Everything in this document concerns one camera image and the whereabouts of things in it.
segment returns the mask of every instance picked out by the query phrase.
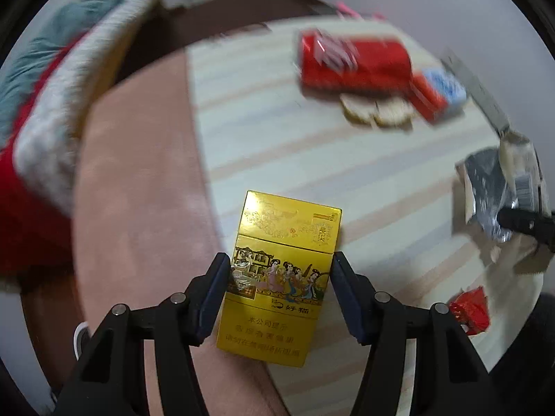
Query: brown tablecloth section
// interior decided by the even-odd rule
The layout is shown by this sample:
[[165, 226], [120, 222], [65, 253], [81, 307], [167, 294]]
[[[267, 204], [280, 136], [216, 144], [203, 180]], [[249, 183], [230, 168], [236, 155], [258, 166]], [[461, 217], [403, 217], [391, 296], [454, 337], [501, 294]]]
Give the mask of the brown tablecloth section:
[[[92, 330], [116, 303], [148, 307], [184, 290], [220, 250], [186, 70], [185, 52], [171, 54], [110, 90], [89, 115], [73, 236]], [[192, 351], [211, 415], [287, 415], [264, 363], [217, 349], [215, 334]], [[151, 343], [145, 360], [151, 415], [162, 415]]]

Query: crumpled red wrapper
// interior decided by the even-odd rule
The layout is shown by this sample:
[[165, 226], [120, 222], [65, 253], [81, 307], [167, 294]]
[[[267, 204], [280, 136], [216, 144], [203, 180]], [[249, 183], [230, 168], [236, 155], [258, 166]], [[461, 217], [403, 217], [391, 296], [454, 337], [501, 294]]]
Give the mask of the crumpled red wrapper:
[[300, 39], [301, 83], [336, 91], [407, 93], [412, 79], [409, 53], [395, 38], [335, 37], [320, 31]]
[[450, 304], [449, 309], [460, 324], [468, 327], [467, 335], [477, 335], [489, 327], [487, 297], [482, 286], [463, 292]]

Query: metal screw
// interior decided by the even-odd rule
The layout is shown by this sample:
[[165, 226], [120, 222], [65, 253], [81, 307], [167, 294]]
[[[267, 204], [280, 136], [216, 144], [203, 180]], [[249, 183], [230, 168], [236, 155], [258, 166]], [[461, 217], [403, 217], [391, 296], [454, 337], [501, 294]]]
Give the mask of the metal screw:
[[449, 312], [449, 307], [444, 303], [437, 303], [434, 308], [439, 314], [447, 314]]
[[182, 292], [176, 292], [175, 294], [172, 294], [170, 297], [170, 301], [171, 303], [182, 303], [185, 302], [185, 294]]
[[374, 299], [381, 303], [387, 303], [391, 300], [391, 296], [384, 291], [378, 291], [374, 294]]
[[127, 311], [127, 307], [123, 303], [119, 303], [112, 307], [112, 314], [115, 316], [122, 315]]

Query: round table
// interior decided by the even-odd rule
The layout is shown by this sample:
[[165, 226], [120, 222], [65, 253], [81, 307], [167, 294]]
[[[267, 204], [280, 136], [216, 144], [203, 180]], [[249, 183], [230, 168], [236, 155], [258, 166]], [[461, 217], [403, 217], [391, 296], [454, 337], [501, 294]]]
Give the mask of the round table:
[[[268, 27], [193, 44], [93, 108], [74, 221], [91, 326], [117, 302], [158, 304], [202, 274], [215, 252], [231, 252], [253, 189], [342, 208], [338, 249], [404, 304], [429, 307], [483, 285], [492, 324], [472, 341], [492, 368], [534, 307], [542, 276], [514, 275], [514, 243], [490, 264], [491, 242], [464, 224], [454, 164], [498, 144], [484, 114], [470, 100], [461, 116], [437, 126], [416, 120], [410, 132], [352, 126], [336, 100], [299, 89], [299, 29], [395, 36], [414, 69], [438, 61], [384, 21], [307, 17]], [[213, 338], [194, 351], [211, 414], [286, 414], [264, 365], [219, 351]], [[330, 286], [305, 366], [268, 370], [293, 416], [342, 416], [367, 354], [349, 336]], [[409, 342], [399, 414], [409, 411], [414, 356]], [[147, 369], [152, 398], [152, 358]]]

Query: teal cloth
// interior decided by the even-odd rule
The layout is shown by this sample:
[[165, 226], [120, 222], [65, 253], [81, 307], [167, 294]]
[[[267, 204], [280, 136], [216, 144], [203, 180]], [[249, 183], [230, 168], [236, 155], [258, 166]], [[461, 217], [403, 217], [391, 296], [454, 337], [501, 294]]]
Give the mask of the teal cloth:
[[25, 53], [13, 62], [0, 85], [0, 151], [4, 149], [19, 108], [56, 53], [86, 32], [123, 0], [76, 0], [58, 10]]

